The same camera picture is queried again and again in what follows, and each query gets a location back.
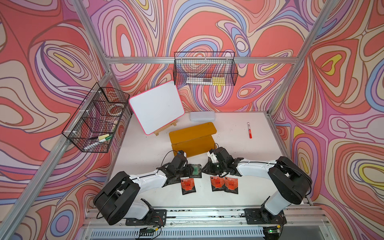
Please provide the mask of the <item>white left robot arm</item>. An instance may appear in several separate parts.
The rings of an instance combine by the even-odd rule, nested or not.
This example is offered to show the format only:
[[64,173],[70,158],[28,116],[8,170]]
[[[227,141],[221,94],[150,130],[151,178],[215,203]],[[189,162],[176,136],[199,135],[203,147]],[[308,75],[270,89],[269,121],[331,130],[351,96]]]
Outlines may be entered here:
[[156,170],[130,176],[124,171],[118,172],[97,193],[93,204],[98,210],[97,219],[103,218],[114,225],[124,218],[143,220],[150,212],[151,205],[144,199],[138,199],[141,193],[178,184],[188,174],[188,159],[184,151],[172,151],[176,155],[171,162]]

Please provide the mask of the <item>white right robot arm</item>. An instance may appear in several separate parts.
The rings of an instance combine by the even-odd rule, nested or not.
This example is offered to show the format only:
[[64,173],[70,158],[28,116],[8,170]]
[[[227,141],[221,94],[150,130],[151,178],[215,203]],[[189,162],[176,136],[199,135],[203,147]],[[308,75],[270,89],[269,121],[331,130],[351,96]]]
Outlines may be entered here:
[[234,159],[228,151],[219,147],[207,152],[208,162],[202,172],[211,176],[226,178],[231,176],[253,176],[272,181],[277,188],[259,209],[245,210],[248,224],[284,225],[284,209],[299,205],[312,191],[313,181],[303,170],[287,157],[275,161],[252,161],[244,158]]

